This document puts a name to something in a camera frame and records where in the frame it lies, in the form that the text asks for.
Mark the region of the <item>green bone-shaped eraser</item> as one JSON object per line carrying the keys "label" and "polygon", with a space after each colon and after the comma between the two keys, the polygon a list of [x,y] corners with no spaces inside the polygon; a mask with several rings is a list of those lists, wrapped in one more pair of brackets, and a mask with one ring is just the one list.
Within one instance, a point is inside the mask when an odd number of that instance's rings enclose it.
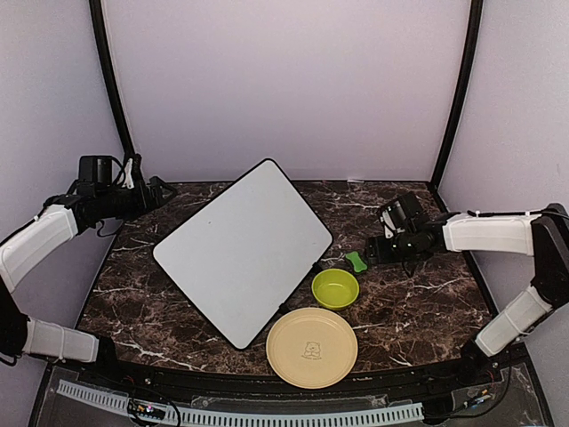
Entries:
{"label": "green bone-shaped eraser", "polygon": [[345,254],[345,258],[356,274],[360,274],[368,270],[367,263],[358,251],[352,251]]}

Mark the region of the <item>white whiteboard with black frame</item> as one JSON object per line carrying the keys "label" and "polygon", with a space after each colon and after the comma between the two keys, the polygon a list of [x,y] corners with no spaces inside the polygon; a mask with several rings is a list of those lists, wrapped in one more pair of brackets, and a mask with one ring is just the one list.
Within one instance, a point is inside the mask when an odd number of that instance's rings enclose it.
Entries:
{"label": "white whiteboard with black frame", "polygon": [[160,241],[153,257],[235,348],[247,348],[333,242],[265,159]]}

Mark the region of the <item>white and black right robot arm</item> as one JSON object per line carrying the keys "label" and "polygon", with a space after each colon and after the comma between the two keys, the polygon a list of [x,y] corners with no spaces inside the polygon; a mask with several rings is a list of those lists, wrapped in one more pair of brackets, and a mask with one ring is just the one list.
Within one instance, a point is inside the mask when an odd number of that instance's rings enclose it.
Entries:
{"label": "white and black right robot arm", "polygon": [[435,254],[469,253],[500,311],[462,347],[453,377],[471,386],[488,358],[530,334],[568,303],[568,212],[559,203],[517,212],[447,212],[430,216],[412,192],[382,206],[382,233],[368,238],[371,265],[426,261]]}

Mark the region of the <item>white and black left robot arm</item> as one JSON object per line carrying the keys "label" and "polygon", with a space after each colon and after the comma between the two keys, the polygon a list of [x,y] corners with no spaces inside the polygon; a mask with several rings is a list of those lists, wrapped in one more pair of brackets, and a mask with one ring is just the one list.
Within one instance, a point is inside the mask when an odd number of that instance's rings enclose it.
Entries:
{"label": "white and black left robot arm", "polygon": [[91,364],[107,388],[125,380],[116,346],[104,336],[45,322],[23,313],[12,295],[22,279],[60,246],[108,219],[133,221],[164,206],[177,190],[157,176],[145,180],[141,157],[83,156],[64,194],[1,243],[1,361],[13,367],[23,355]]}

